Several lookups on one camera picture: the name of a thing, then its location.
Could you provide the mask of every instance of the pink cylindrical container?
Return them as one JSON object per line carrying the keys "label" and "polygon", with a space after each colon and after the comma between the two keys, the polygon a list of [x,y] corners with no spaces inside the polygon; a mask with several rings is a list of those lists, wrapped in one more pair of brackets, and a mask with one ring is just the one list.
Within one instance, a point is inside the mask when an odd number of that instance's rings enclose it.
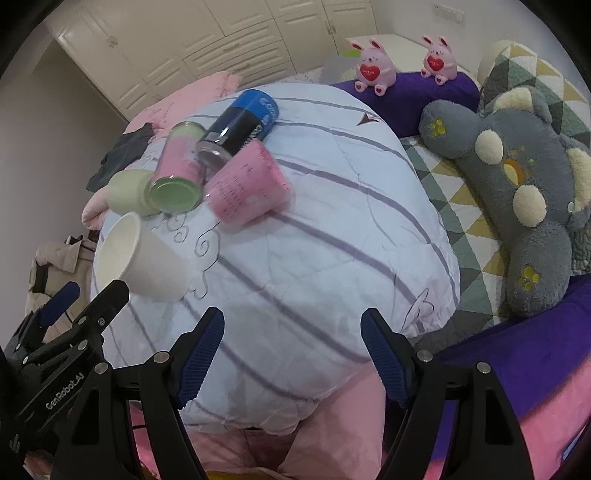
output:
{"label": "pink cylindrical container", "polygon": [[196,144],[204,132],[195,122],[170,130],[148,191],[150,203],[162,212],[188,212],[200,202],[205,166],[197,159]]}
{"label": "pink cylindrical container", "polygon": [[244,225],[287,201],[290,191],[271,153],[254,139],[205,185],[204,200],[222,222]]}

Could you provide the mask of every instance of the pink plastic cup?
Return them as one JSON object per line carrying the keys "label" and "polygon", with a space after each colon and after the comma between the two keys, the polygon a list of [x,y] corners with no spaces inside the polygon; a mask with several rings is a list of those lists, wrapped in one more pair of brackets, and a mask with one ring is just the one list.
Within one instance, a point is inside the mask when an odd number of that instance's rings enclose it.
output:
{"label": "pink plastic cup", "polygon": [[248,142],[205,185],[205,201],[220,221],[244,225],[285,203],[290,185],[260,140]]}

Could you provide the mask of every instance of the white paper cup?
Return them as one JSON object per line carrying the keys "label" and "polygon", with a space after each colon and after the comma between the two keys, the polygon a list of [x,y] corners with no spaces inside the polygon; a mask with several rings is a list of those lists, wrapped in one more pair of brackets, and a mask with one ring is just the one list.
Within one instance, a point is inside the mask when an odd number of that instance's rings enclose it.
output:
{"label": "white paper cup", "polygon": [[101,289],[123,280],[131,293],[156,301],[177,301],[189,290],[187,260],[142,228],[135,212],[123,215],[98,248],[95,273]]}

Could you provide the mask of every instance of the green lid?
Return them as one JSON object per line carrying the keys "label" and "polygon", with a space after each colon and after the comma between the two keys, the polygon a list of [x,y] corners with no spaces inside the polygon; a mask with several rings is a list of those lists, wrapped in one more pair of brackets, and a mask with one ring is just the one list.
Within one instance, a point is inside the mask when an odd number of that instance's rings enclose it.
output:
{"label": "green lid", "polygon": [[193,210],[200,202],[202,190],[192,181],[180,177],[159,179],[150,188],[150,203],[165,213]]}

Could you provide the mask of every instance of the purple pillow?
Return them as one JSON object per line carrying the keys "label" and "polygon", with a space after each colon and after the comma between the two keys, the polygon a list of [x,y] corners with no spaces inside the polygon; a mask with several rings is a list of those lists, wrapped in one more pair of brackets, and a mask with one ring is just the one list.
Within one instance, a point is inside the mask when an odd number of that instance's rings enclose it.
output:
{"label": "purple pillow", "polygon": [[480,98],[474,81],[461,72],[455,80],[443,85],[436,85],[433,77],[424,79],[419,72],[400,72],[396,83],[382,97],[375,94],[373,87],[368,87],[363,93],[357,92],[354,80],[333,86],[350,93],[374,110],[398,138],[418,135],[423,108],[433,100],[449,100],[476,112]]}
{"label": "purple pillow", "polygon": [[[556,307],[518,323],[501,323],[445,349],[438,357],[465,367],[479,361],[489,363],[521,420],[565,382],[590,351],[591,274],[587,274],[571,277]],[[454,408],[450,402],[444,407],[432,460],[447,452]]]}

